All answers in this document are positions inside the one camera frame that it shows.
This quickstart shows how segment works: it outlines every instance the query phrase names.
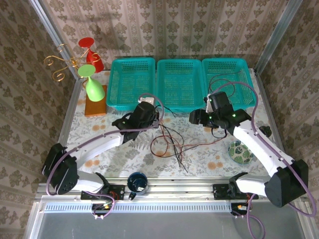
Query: gray floor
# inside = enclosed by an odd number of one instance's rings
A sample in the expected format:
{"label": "gray floor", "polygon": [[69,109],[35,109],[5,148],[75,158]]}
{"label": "gray floor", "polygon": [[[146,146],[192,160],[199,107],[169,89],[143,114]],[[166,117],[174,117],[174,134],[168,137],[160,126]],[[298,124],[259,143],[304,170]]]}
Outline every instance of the gray floor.
{"label": "gray floor", "polygon": [[[267,239],[303,239],[290,207],[255,203],[252,214],[265,225]],[[261,229],[251,220],[258,238]],[[39,239],[250,239],[247,220],[220,213],[113,213],[95,220],[90,213],[45,214]]]}

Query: plastic basket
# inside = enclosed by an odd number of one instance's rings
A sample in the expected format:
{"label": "plastic basket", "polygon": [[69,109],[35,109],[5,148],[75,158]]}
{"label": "plastic basket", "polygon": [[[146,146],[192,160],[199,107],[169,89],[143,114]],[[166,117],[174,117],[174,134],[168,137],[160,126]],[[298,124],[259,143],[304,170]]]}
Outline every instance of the plastic basket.
{"label": "plastic basket", "polygon": [[[221,79],[240,81],[253,87],[247,63],[242,58],[207,58],[202,61],[202,66],[206,93],[208,93],[210,80],[214,76],[216,77],[212,79],[212,91],[227,83],[226,80]],[[226,92],[234,110],[245,110],[246,108],[255,105],[255,95],[248,87],[239,84],[229,85],[222,88],[221,91]]]}
{"label": "plastic basket", "polygon": [[142,93],[155,94],[155,60],[150,57],[114,60],[107,105],[118,111],[133,111]]}
{"label": "plastic basket", "polygon": [[205,106],[201,62],[194,59],[158,61],[157,96],[172,111],[189,113]]}

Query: green bowl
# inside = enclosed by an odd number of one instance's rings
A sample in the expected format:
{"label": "green bowl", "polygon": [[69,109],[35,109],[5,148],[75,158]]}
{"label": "green bowl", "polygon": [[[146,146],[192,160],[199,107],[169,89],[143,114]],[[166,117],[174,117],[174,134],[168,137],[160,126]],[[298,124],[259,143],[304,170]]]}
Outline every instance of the green bowl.
{"label": "green bowl", "polygon": [[240,140],[228,146],[228,154],[233,161],[239,164],[248,164],[254,158],[254,154]]}

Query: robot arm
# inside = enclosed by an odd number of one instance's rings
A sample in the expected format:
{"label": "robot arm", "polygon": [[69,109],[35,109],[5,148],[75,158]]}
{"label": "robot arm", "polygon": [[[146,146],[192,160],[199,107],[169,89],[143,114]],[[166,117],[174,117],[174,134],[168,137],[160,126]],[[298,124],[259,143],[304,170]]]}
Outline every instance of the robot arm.
{"label": "robot arm", "polygon": [[78,169],[89,159],[109,150],[113,147],[124,144],[130,140],[135,140],[141,131],[118,132],[108,135],[107,132],[115,130],[130,130],[148,128],[155,121],[159,120],[159,115],[155,111],[153,98],[142,98],[134,112],[127,114],[114,121],[112,126],[103,134],[98,134],[85,139],[83,142],[63,147],[55,144],[49,151],[47,159],[42,168],[42,174],[46,177],[52,171],[57,161],[67,153],[68,149],[77,148],[71,152],[60,163],[53,173],[51,186],[58,195],[65,194],[70,190],[89,191],[91,193],[107,192],[108,181],[99,173],[91,174],[79,171]]}
{"label": "robot arm", "polygon": [[[242,193],[254,193],[268,197],[277,207],[293,201],[305,193],[290,169],[282,162],[285,159],[308,185],[308,166],[302,161],[295,161],[278,149],[264,134],[252,129],[251,117],[244,110],[234,111],[225,92],[209,94],[207,108],[195,110],[189,116],[194,124],[203,124],[205,127],[226,129],[231,135],[242,141],[261,161],[269,177],[255,177],[247,173],[240,173],[230,179],[230,196],[235,198]],[[264,142],[271,145],[280,154],[278,158]]]}

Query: floral tablecloth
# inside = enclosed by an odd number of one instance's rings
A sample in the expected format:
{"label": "floral tablecloth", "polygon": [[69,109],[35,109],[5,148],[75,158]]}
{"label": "floral tablecloth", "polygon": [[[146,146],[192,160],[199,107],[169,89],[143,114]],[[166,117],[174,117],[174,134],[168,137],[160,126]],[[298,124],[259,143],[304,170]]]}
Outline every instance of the floral tablecloth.
{"label": "floral tablecloth", "polygon": [[[109,75],[110,72],[101,72],[95,74],[93,78],[99,80],[102,84],[108,84]],[[255,122],[257,126],[269,125],[263,100],[252,69],[250,69],[250,75],[254,88],[259,94],[259,105]],[[85,90],[82,89],[68,137],[68,145],[83,141],[85,138],[104,131],[114,120],[126,113],[118,112],[108,107],[105,116],[85,117],[85,97]],[[251,115],[252,109],[248,108],[247,113]],[[172,113],[165,113],[163,123],[182,134],[185,144],[208,143],[217,140],[212,136],[209,128],[190,124],[188,122],[188,114],[181,114],[174,118]],[[215,130],[214,134],[222,136],[223,130]],[[183,153],[182,162],[188,170],[186,172],[186,170],[179,167],[175,156],[160,158],[151,154],[151,141],[159,135],[161,135],[159,128],[142,132],[135,141],[112,148],[88,160],[80,170],[89,173],[99,172],[106,177],[126,177],[136,171],[143,172],[148,177],[233,176],[243,171],[251,172],[255,175],[267,175],[267,171],[257,159],[253,159],[247,165],[241,165],[229,157],[228,146],[236,140],[231,135],[215,144],[198,146]],[[164,140],[159,139],[152,149],[158,155],[163,154],[165,149]],[[173,154],[172,147],[169,148],[166,155],[171,154]]]}

